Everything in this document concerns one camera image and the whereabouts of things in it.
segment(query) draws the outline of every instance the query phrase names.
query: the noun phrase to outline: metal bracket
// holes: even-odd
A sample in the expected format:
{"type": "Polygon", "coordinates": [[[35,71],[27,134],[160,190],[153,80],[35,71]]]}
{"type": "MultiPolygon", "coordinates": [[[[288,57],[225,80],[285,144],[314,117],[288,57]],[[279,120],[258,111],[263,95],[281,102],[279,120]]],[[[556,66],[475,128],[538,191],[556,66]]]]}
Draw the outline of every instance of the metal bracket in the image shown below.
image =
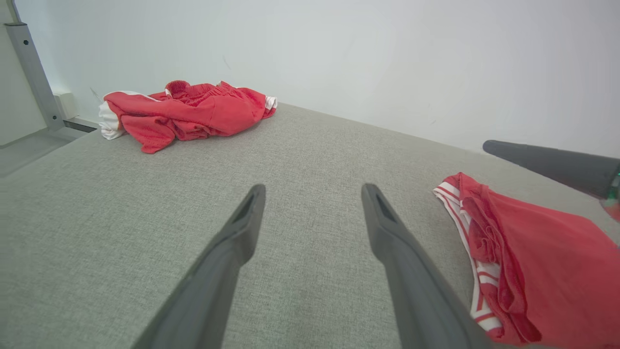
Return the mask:
{"type": "Polygon", "coordinates": [[[63,118],[54,100],[37,49],[30,36],[28,25],[21,22],[6,23],[5,25],[48,129],[55,131],[63,128],[63,118]]]}

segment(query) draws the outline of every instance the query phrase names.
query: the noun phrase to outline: gray fabric surface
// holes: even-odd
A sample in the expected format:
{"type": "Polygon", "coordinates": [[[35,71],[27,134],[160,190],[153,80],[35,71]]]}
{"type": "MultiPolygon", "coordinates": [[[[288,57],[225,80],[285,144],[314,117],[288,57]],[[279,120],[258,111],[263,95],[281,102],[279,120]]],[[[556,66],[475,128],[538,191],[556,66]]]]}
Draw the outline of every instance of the gray fabric surface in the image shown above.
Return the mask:
{"type": "Polygon", "coordinates": [[[583,215],[620,242],[600,205],[503,160],[281,105],[229,138],[148,155],[90,134],[2,181],[1,343],[130,346],[255,183],[267,204],[239,275],[228,348],[398,347],[361,185],[377,184],[469,308],[472,272],[431,190],[463,171],[502,194],[583,215]]]}

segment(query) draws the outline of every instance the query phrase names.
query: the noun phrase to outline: gray floor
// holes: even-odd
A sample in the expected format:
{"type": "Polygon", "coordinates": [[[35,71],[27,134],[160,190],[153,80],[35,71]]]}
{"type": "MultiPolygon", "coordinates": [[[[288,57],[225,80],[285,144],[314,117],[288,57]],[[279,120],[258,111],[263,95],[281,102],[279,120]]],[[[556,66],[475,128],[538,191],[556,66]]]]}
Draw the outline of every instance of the gray floor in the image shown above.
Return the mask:
{"type": "Polygon", "coordinates": [[[85,135],[85,132],[63,128],[56,132],[36,132],[0,149],[0,178],[85,135]]]}

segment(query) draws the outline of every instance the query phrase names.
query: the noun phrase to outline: red garment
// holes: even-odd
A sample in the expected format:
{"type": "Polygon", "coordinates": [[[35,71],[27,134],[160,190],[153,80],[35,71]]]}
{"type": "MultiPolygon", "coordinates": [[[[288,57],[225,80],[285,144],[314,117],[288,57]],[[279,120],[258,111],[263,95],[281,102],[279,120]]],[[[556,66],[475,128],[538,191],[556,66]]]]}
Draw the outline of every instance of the red garment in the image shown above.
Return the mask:
{"type": "Polygon", "coordinates": [[[620,348],[620,250],[592,221],[459,173],[433,190],[474,270],[472,316],[496,342],[620,348]]]}
{"type": "Polygon", "coordinates": [[[104,110],[112,111],[118,117],[118,124],[112,122],[113,128],[126,130],[142,143],[143,152],[151,154],[175,137],[193,140],[234,135],[272,116],[276,106],[275,99],[270,103],[262,93],[234,88],[223,81],[217,86],[173,81],[161,93],[145,96],[119,91],[104,100],[100,116],[104,110]]]}

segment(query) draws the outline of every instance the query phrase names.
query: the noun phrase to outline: white wall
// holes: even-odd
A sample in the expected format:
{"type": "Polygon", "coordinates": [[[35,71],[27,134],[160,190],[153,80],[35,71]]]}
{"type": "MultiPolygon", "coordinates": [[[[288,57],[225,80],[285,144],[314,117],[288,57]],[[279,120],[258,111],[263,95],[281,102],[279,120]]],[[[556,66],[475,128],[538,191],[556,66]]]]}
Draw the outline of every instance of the white wall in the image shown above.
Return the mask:
{"type": "Polygon", "coordinates": [[[225,80],[461,148],[620,156],[618,0],[17,0],[82,117],[119,89],[225,80]]]}

